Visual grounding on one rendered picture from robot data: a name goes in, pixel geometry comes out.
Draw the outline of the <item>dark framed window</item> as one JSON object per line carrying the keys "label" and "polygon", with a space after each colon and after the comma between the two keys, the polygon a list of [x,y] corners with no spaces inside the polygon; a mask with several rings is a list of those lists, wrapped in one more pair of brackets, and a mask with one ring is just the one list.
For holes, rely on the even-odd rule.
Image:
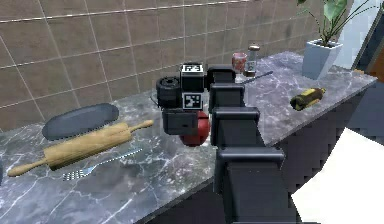
{"label": "dark framed window", "polygon": [[338,42],[343,46],[334,62],[336,66],[365,71],[380,45],[382,34],[379,29],[384,28],[384,10],[377,6],[384,5],[384,0],[348,0],[348,16],[365,1],[367,3],[361,10],[367,11],[356,15],[340,32]]}

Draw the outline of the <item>glass pepper shaker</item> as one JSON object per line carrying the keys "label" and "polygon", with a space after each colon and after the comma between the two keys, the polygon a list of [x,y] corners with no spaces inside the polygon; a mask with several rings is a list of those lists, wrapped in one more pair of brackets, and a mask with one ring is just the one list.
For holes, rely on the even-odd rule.
{"label": "glass pepper shaker", "polygon": [[247,59],[244,67],[244,75],[253,77],[256,73],[257,58],[260,47],[252,44],[248,47]]}

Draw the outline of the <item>red apple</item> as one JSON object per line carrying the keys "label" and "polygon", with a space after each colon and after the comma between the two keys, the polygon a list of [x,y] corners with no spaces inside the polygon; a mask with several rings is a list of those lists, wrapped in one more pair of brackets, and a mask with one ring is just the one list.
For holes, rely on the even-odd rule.
{"label": "red apple", "polygon": [[198,112],[198,132],[195,135],[181,135],[182,143],[189,147],[202,145],[210,133],[209,117],[203,111]]}

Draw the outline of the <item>dark grey oval plate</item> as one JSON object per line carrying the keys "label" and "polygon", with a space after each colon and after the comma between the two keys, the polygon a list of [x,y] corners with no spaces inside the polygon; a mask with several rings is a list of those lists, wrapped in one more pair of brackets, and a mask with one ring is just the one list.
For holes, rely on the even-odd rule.
{"label": "dark grey oval plate", "polygon": [[94,131],[117,120],[119,109],[109,103],[81,107],[52,117],[42,128],[46,140],[55,141]]}

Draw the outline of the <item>wooden rolling pin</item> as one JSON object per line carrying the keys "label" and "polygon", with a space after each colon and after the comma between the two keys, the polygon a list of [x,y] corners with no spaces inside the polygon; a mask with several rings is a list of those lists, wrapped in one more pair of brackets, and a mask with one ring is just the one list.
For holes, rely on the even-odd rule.
{"label": "wooden rolling pin", "polygon": [[48,165],[54,171],[88,157],[104,152],[110,148],[126,143],[132,139],[132,133],[141,128],[152,126],[153,120],[146,120],[135,126],[118,123],[88,134],[75,137],[43,150],[44,157],[36,162],[19,165],[10,169],[9,177],[23,175],[41,165]]}

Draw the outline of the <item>dark grey knife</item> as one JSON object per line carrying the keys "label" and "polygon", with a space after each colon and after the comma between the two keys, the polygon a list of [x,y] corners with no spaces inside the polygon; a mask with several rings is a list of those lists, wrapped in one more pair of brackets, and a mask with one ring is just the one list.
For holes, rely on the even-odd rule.
{"label": "dark grey knife", "polygon": [[255,77],[253,77],[253,78],[249,78],[249,79],[247,79],[247,80],[242,81],[240,84],[244,84],[244,85],[245,85],[245,84],[254,82],[255,80],[257,80],[257,79],[259,79],[259,78],[262,78],[262,77],[265,77],[265,76],[268,76],[268,75],[271,75],[271,74],[273,74],[273,71],[269,71],[269,72],[266,72],[266,73],[264,73],[264,74],[262,74],[262,75],[255,76]]}

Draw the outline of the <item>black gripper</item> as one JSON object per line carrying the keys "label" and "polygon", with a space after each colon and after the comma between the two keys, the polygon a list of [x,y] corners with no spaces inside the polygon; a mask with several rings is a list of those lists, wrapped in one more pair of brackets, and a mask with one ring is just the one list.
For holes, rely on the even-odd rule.
{"label": "black gripper", "polygon": [[198,132],[196,111],[182,107],[180,80],[163,77],[156,82],[157,105],[162,111],[163,129],[169,135],[195,135]]}

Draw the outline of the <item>grey slotted spatula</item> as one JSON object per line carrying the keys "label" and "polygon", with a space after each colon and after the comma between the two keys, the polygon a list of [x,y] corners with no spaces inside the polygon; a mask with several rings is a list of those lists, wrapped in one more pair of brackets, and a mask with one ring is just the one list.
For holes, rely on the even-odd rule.
{"label": "grey slotted spatula", "polygon": [[86,176],[90,175],[98,166],[104,165],[104,164],[112,162],[114,160],[120,160],[120,159],[125,158],[127,156],[132,156],[138,152],[140,152],[140,149],[135,149],[135,150],[129,151],[123,155],[117,156],[117,157],[112,158],[112,159],[105,160],[105,161],[97,163],[93,166],[63,174],[62,178],[64,181],[70,181],[70,180],[75,180],[75,179],[86,177]]}

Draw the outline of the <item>dark bottle with yellow label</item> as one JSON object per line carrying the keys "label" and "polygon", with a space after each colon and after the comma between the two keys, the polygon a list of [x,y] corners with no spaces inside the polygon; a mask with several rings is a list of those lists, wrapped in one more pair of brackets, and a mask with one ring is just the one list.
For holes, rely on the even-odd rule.
{"label": "dark bottle with yellow label", "polygon": [[309,88],[291,98],[290,105],[296,111],[302,111],[318,103],[326,92],[325,88]]}

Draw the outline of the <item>red wine glass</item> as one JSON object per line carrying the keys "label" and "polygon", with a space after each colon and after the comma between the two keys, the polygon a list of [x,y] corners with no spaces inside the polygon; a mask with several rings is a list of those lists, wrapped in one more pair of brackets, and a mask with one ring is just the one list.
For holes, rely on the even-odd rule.
{"label": "red wine glass", "polygon": [[232,55],[232,68],[236,73],[236,81],[239,82],[245,70],[247,55],[242,52],[235,52]]}

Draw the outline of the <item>dark marble kitchen counter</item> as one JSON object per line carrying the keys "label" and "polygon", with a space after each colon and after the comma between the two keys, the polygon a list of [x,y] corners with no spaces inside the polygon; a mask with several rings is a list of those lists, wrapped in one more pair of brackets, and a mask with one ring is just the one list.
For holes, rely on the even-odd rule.
{"label": "dark marble kitchen counter", "polygon": [[[301,74],[303,58],[283,52],[263,58],[258,75],[246,86],[246,102],[260,112],[259,130],[268,145],[285,153],[284,181],[291,192],[316,174],[363,98],[374,77],[334,66],[311,80]],[[292,97],[309,88],[325,88],[323,98],[296,111]],[[64,181],[64,169],[38,167],[0,185],[0,224],[145,224],[155,215],[207,187],[213,179],[215,149],[209,143],[184,146],[162,130],[161,112],[142,93],[116,103],[121,120],[154,125],[134,139],[99,156],[71,165],[72,170],[140,149],[98,166],[89,176]]]}

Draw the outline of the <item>green plant in white pot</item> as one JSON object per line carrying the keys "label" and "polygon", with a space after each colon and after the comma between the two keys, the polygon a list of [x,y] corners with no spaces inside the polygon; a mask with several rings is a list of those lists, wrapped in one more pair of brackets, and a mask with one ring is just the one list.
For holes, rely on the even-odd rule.
{"label": "green plant in white pot", "polygon": [[309,8],[300,11],[308,13],[316,22],[318,39],[307,41],[304,49],[302,75],[313,79],[325,77],[339,56],[343,43],[333,41],[332,38],[341,33],[342,29],[356,16],[375,8],[368,6],[369,0],[363,0],[349,14],[347,12],[348,0],[321,0],[323,17],[319,19]]}

